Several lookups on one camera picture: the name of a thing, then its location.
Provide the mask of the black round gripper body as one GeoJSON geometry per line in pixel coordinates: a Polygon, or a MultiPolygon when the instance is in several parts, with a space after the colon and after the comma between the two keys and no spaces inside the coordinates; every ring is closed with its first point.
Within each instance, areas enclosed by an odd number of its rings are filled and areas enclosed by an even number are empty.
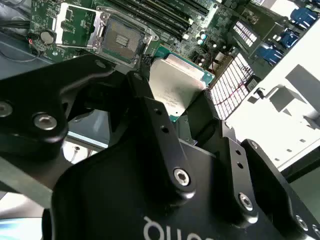
{"type": "Polygon", "coordinates": [[[68,194],[43,217],[46,240],[317,240],[320,225],[309,212],[308,237],[257,237],[218,212],[214,154],[181,144],[196,181],[195,195],[181,205],[157,201],[146,188],[116,190],[94,204],[68,194]]]}

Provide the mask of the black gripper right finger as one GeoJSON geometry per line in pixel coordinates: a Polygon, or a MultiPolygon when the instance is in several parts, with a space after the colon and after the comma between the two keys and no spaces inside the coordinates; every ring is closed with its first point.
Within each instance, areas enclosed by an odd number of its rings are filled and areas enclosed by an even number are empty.
{"type": "Polygon", "coordinates": [[[191,136],[215,155],[213,184],[218,213],[257,237],[307,238],[309,210],[261,147],[238,142],[219,119],[211,93],[202,91],[187,108],[191,136]]]}

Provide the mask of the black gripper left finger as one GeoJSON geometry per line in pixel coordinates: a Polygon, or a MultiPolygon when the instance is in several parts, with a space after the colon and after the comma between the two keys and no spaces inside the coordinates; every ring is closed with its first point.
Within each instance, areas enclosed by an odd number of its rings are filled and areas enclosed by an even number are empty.
{"type": "Polygon", "coordinates": [[[0,180],[43,207],[75,195],[94,204],[116,190],[147,189],[179,206],[196,180],[162,102],[139,71],[120,74],[84,55],[0,82],[0,180]],[[77,164],[62,154],[70,120],[109,113],[110,146],[77,164]]]}

